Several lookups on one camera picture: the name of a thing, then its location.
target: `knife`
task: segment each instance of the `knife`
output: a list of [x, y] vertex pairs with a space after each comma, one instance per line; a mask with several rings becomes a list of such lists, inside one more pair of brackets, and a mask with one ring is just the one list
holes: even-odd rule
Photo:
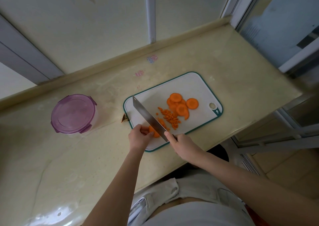
[[164, 132], [167, 131], [160, 123], [159, 121], [154, 118], [149, 111], [136, 99], [136, 97], [133, 96], [133, 106], [135, 109], [142, 115], [142, 117], [150, 124], [150, 126], [155, 129], [155, 131], [166, 141], [168, 142], [166, 136], [164, 135]]

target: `person's left hand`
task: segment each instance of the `person's left hand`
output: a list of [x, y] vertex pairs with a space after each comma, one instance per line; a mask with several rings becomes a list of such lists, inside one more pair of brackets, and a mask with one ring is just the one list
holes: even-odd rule
[[148, 127], [143, 125], [136, 125], [129, 133], [130, 151], [138, 150], [144, 151], [151, 140], [154, 132], [148, 132]]

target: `person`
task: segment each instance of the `person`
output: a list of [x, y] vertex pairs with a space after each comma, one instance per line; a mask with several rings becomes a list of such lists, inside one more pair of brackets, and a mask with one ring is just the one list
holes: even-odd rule
[[[165, 132], [175, 152], [203, 170], [134, 195], [139, 164], [152, 136], [140, 124], [132, 129], [128, 155], [82, 226], [127, 225], [128, 221], [144, 226], [254, 225], [241, 200], [270, 225], [318, 225], [315, 202], [203, 151], [184, 134], [175, 140]], [[138, 205], [142, 209], [132, 215], [131, 207]]]

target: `white pants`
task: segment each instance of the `white pants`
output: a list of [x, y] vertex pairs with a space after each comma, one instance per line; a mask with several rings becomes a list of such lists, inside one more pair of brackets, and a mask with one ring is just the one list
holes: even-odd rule
[[243, 213], [251, 220], [241, 200], [219, 180], [204, 170], [190, 170], [184, 178], [172, 178], [137, 192], [133, 197], [131, 209], [138, 203], [143, 202], [144, 204], [137, 216], [130, 216], [129, 225], [140, 226], [159, 206], [177, 198], [187, 197], [228, 206]]

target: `person's left arm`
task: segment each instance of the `person's left arm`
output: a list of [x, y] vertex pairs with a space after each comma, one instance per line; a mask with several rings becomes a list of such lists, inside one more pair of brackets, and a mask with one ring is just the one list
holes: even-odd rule
[[140, 124], [132, 129], [128, 155], [82, 226], [127, 225], [139, 164], [153, 134]]

